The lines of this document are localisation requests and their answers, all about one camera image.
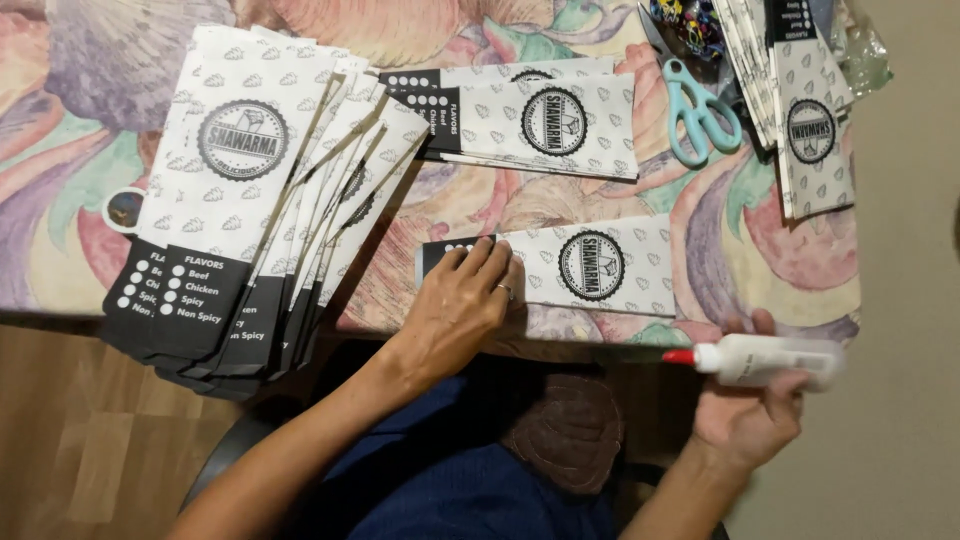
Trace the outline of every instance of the ring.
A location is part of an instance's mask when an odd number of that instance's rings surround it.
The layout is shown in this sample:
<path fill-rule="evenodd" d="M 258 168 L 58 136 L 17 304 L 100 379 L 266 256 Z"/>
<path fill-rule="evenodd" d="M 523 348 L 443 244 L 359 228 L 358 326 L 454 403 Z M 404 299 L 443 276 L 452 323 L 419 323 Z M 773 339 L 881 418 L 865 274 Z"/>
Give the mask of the ring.
<path fill-rule="evenodd" d="M 498 287 L 503 287 L 504 289 L 506 289 L 507 295 L 508 295 L 508 296 L 507 296 L 507 299 L 508 299 L 508 300 L 513 300 L 513 298 L 514 298 L 514 290 L 513 290 L 512 288 L 510 288 L 509 285 L 505 285 L 505 284 L 503 284 L 503 283 L 498 283 L 496 286 L 498 286 Z"/>

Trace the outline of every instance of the colorful floral tablecloth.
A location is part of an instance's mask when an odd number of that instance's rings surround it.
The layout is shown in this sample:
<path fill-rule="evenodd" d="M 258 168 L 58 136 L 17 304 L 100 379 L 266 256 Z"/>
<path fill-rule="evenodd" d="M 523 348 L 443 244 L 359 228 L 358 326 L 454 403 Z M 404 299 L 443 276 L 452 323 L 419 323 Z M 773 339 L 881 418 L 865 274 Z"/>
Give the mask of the colorful floral tablecloth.
<path fill-rule="evenodd" d="M 0 310 L 100 312 L 129 249 L 101 205 L 145 185 L 186 42 L 213 21 L 314 37 L 384 69 L 614 55 L 617 73 L 635 73 L 636 185 L 423 163 L 355 265 L 338 329 L 399 328 L 422 242 L 670 212 L 664 286 L 676 320 L 530 306 L 514 338 L 682 345 L 716 339 L 718 323 L 754 307 L 770 309 L 784 333 L 858 331 L 852 210 L 784 224 L 775 170 L 749 145 L 712 154 L 699 171 L 680 165 L 631 0 L 0 0 L 0 11 Z M 852 130 L 841 145 L 852 153 Z M 505 338 L 523 356 L 555 354 L 524 353 L 522 341 Z"/>

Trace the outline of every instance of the glue bottle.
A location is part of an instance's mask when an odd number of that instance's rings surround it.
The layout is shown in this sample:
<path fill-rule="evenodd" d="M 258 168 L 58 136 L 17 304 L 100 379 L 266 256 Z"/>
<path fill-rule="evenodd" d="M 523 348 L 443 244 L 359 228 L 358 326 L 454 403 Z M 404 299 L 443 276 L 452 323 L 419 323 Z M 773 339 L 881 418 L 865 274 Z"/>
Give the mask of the glue bottle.
<path fill-rule="evenodd" d="M 804 386 L 810 392 L 827 391 L 846 366 L 843 346 L 836 341 L 744 333 L 726 335 L 715 345 L 667 351 L 663 361 L 716 374 L 727 386 L 763 387 L 781 369 L 802 369 L 810 374 Z"/>

